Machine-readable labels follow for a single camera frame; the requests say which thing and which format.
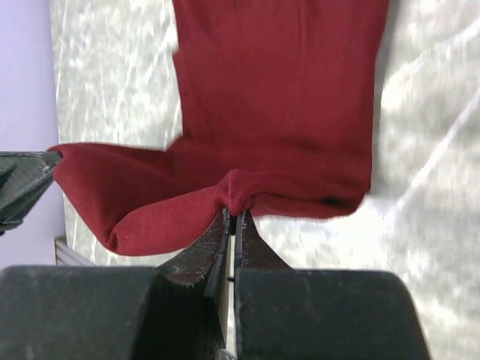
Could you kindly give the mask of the dark red t-shirt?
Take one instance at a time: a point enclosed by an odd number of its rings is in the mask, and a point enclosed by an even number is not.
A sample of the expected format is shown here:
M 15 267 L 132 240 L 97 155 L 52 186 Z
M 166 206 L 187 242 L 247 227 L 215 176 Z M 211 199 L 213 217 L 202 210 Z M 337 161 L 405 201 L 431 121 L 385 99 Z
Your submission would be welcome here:
M 168 149 L 57 146 L 55 180 L 121 255 L 165 254 L 232 215 L 331 218 L 371 186 L 387 1 L 176 1 L 182 134 Z

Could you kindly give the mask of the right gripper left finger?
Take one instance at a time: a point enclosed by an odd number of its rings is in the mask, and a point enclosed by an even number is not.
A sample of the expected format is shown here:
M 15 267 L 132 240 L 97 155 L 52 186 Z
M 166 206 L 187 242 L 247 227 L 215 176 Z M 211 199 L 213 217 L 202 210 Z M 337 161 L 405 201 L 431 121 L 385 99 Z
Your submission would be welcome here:
M 224 291 L 229 240 L 230 214 L 223 209 L 194 243 L 161 265 L 159 272 L 175 285 L 219 299 Z

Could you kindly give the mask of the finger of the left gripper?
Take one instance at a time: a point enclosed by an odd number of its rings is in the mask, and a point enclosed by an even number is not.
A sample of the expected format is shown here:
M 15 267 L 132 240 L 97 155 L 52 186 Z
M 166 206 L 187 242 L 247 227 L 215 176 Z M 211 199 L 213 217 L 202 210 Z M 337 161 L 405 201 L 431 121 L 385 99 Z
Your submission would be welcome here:
M 1 153 L 1 234 L 17 228 L 53 182 L 57 151 Z

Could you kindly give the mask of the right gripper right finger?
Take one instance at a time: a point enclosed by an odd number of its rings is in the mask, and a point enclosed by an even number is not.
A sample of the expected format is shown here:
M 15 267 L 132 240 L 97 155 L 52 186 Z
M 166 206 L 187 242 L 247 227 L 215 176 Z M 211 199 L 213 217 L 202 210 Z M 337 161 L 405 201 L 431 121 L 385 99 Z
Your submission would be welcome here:
M 235 229 L 234 277 L 284 275 L 291 267 L 260 236 L 249 210 L 238 216 Z

